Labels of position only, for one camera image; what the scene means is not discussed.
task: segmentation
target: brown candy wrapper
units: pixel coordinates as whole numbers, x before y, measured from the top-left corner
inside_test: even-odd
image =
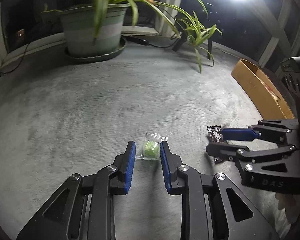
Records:
[[[223,135],[221,133],[221,125],[213,125],[213,126],[207,126],[208,130],[208,140],[210,142],[216,142],[216,143],[224,143],[227,144],[227,141],[224,140]],[[213,157],[214,163],[221,163],[224,160],[220,159],[219,157]]]

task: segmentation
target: flower pot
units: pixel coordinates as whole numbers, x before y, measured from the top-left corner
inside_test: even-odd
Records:
[[[94,6],[59,13],[72,57],[93,57],[113,52],[119,45],[123,19],[130,4],[109,4],[106,18],[93,43]]]

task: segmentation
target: blue rubber pad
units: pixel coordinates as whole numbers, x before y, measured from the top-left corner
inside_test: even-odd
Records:
[[[259,138],[259,133],[252,129],[224,128],[221,130],[225,140],[252,142]]]
[[[133,167],[134,167],[134,161],[136,159],[136,143],[133,142],[131,151],[129,154],[129,160],[127,165],[127,171],[126,171],[126,178],[124,183],[124,192],[127,194],[129,192],[129,189],[131,188],[131,182],[132,182],[132,174],[133,174]]]
[[[166,186],[167,192],[170,194],[171,191],[171,180],[170,180],[170,170],[166,158],[166,153],[164,152],[162,143],[160,143],[160,158],[161,158],[161,166],[163,172],[164,184]]]

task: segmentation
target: plastic wrapper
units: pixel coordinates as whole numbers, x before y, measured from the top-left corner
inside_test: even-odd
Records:
[[[142,145],[136,158],[143,160],[159,160],[160,159],[160,143],[167,141],[168,136],[163,136],[158,133],[146,132],[146,139]]]

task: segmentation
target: brown box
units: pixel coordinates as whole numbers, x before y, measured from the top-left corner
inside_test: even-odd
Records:
[[[294,118],[280,92],[259,67],[240,59],[231,75],[250,97],[263,119]]]

